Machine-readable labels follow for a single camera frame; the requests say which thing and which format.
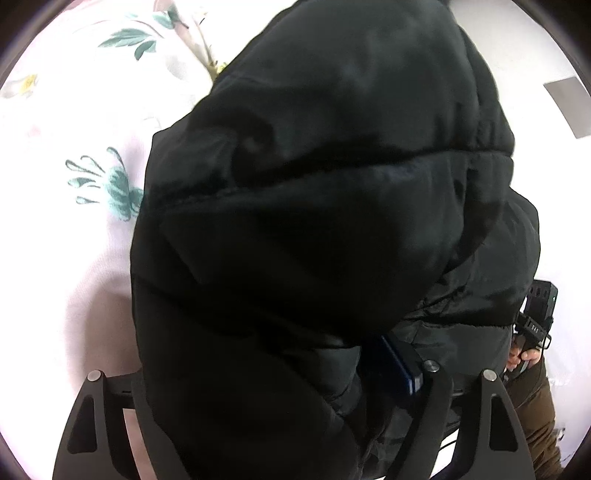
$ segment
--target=person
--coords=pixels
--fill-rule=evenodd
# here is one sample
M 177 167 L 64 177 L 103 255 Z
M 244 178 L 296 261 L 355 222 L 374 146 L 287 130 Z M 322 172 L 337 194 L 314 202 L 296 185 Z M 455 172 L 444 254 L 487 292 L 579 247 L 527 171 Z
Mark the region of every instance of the person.
M 383 477 L 415 415 L 359 368 L 386 332 L 459 397 L 503 373 L 540 254 L 513 149 L 437 0 L 300 0 L 154 135 L 133 315 L 192 478 Z
M 554 428 L 556 413 L 546 376 L 545 360 L 538 349 L 522 352 L 514 338 L 507 370 L 512 371 L 522 361 L 529 361 L 527 369 L 507 383 L 507 393 L 524 430 L 536 480 L 556 480 L 563 469 L 560 465 L 560 449 Z

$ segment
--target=screw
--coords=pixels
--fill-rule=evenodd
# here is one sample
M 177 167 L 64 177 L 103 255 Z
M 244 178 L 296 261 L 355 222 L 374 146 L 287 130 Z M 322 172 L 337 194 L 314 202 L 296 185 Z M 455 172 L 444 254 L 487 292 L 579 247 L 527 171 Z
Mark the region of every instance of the screw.
M 431 372 L 431 373 L 439 372 L 439 364 L 435 360 L 425 360 L 423 362 L 423 368 L 427 372 Z
M 482 376 L 489 382 L 494 382 L 496 380 L 496 373 L 493 370 L 484 370 Z
M 86 378 L 88 379 L 88 381 L 90 382 L 96 382 L 100 376 L 102 375 L 102 373 L 100 372 L 100 370 L 93 370 L 92 372 L 90 372 Z

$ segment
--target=black metal bracket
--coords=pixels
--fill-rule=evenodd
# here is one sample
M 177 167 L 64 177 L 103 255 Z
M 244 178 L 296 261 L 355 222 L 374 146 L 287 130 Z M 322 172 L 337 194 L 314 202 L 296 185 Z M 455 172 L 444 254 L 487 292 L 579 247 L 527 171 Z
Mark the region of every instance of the black metal bracket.
M 152 417 L 142 372 L 106 377 L 89 373 L 72 407 L 57 452 L 53 480 L 139 480 L 124 408 L 137 412 L 157 478 L 190 480 L 166 434 Z
M 451 463 L 431 480 L 535 480 L 525 434 L 509 395 L 484 370 L 463 403 Z

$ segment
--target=floral bedsheet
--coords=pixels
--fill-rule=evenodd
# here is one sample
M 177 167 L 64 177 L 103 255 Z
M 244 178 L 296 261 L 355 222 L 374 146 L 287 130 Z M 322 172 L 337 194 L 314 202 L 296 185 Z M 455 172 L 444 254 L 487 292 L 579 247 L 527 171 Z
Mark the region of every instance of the floral bedsheet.
M 33 480 L 51 478 L 85 375 L 139 367 L 129 247 L 152 135 L 289 4 L 77 0 L 0 89 L 0 432 Z

